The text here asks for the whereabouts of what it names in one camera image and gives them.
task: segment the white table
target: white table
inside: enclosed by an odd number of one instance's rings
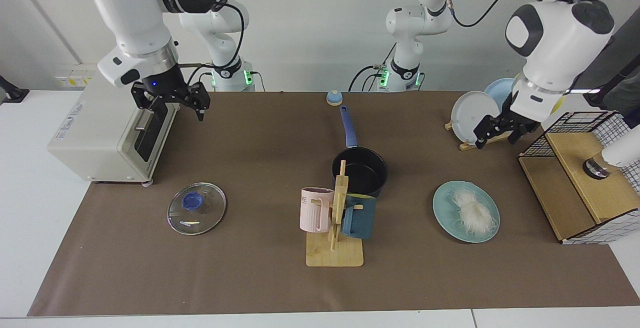
[[[22,104],[0,106],[0,317],[17,317],[0,320],[0,327],[639,325],[640,307],[20,318],[34,300],[89,187],[46,150],[79,96],[77,91],[32,91]],[[581,97],[572,97],[563,110],[587,109]],[[611,247],[639,292],[640,234]]]

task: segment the white wall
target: white wall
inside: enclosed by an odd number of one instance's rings
[[[92,0],[37,0],[83,63],[96,63],[114,46]],[[242,56],[263,73],[268,90],[346,89],[359,68],[381,63],[393,44],[386,32],[389,10],[416,0],[238,0],[251,13]],[[463,22],[475,20],[493,0],[455,0]],[[512,77],[523,61],[505,43],[504,26],[521,4],[503,0],[479,26],[454,26],[441,36],[422,38],[426,89],[483,89],[500,77]],[[640,0],[604,0],[617,26]],[[165,22],[180,42],[181,63],[208,60],[195,36],[181,29],[176,16]]]
[[[0,75],[20,88],[55,89],[56,66],[76,63],[32,0],[0,0]]]

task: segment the pink mug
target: pink mug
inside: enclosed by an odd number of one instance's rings
[[[329,232],[331,227],[330,205],[334,202],[334,191],[323,187],[302,189],[300,202],[300,228],[305,232]]]

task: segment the dark teal mug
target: dark teal mug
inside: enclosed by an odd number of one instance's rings
[[[370,238],[376,216],[376,202],[377,199],[373,196],[347,194],[342,233],[358,239]]]

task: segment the blue pan handle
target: blue pan handle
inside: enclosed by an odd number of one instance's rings
[[[347,105],[340,106],[340,115],[342,116],[342,124],[344,125],[344,134],[347,138],[347,148],[358,146],[354,123],[352,123],[352,116],[349,114]]]

